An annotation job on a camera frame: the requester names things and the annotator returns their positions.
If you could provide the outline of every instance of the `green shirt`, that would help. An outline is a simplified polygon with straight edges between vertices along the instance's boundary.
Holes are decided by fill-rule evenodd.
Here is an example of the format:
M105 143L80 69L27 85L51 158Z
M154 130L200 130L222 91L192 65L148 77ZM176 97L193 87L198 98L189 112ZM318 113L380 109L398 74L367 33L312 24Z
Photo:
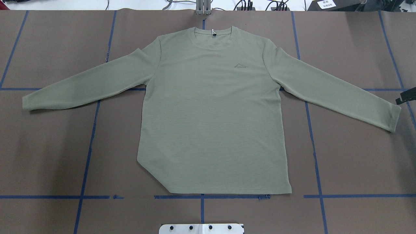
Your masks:
M394 132L401 108L237 27L158 36L143 50L23 97L66 109L146 85L138 162L172 193L291 193L279 89Z

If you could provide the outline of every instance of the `shirt's left sleeve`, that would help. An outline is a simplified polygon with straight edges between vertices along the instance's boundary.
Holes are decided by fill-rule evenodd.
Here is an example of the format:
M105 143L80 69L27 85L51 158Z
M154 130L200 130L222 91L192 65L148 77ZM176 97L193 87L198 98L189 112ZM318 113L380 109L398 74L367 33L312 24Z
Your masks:
M271 40L263 61L272 80L294 96L395 132L400 106L288 55Z
M147 84L161 59L159 38L144 49L51 84L22 98L24 110L66 109Z

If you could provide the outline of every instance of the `long-sleeve shirt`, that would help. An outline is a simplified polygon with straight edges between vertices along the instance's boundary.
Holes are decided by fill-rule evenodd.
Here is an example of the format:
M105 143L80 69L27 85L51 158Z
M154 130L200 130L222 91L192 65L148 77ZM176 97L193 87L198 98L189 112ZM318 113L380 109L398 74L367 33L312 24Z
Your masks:
M137 160L181 194L291 193L281 87L395 131L399 106L289 56L270 39L234 26L215 32L160 35L142 50L24 96L23 108L66 109L145 84Z

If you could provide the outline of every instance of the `mountain logo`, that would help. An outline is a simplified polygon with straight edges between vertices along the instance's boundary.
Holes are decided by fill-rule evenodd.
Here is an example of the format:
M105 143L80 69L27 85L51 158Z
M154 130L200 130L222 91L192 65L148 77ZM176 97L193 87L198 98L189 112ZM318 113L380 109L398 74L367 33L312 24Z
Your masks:
M247 67L247 66L244 66L244 65L242 65L242 64L237 64L236 66L234 66L234 67L243 67L243 68L245 68L245 67Z

